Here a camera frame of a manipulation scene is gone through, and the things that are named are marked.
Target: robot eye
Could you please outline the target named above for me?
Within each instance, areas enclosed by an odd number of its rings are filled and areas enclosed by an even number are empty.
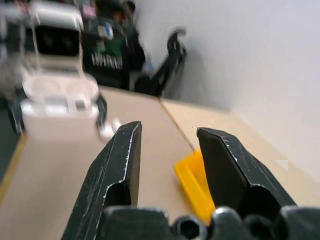
[[[35,27],[34,31],[40,54],[69,57],[79,55],[79,31],[45,25]]]
[[[54,39],[49,35],[44,35],[43,40],[45,42],[45,45],[47,45],[49,48],[52,48],[54,46]]]
[[[64,38],[63,43],[67,49],[72,49],[73,43],[70,38]]]

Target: person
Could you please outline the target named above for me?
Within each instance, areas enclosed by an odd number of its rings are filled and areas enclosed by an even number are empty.
[[[83,37],[85,33],[82,35],[84,70],[100,85],[128,90],[130,73],[141,71],[146,61],[139,42],[139,33],[131,22],[131,14],[136,10],[135,5],[129,2],[120,3],[119,0],[95,0],[95,3],[98,17],[95,24],[98,28],[108,19],[119,26],[113,26],[110,21],[114,36],[113,39],[105,39],[103,42],[93,38],[92,41],[87,41]]]
[[[136,4],[133,1],[125,1],[123,4],[126,10],[133,16],[136,11]]]

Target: white robot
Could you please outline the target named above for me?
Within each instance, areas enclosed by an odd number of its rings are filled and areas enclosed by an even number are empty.
[[[107,103],[96,80],[83,71],[83,21],[78,9],[33,2],[28,15],[35,54],[26,56],[18,68],[24,94],[19,101],[23,124],[15,123],[15,127],[23,125],[28,137],[39,141],[96,135],[108,141],[121,124],[117,119],[105,122]]]

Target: screw hole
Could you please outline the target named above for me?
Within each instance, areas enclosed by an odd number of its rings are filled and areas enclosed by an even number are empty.
[[[259,240],[271,240],[274,236],[272,223],[261,216],[248,216],[244,220],[251,234]]]
[[[192,240],[200,235],[200,229],[194,221],[187,220],[180,224],[180,234],[188,240]]]

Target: white wall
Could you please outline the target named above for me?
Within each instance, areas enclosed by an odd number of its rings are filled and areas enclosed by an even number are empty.
[[[175,26],[188,60],[177,99],[238,112],[320,181],[319,0],[136,0],[156,64]]]

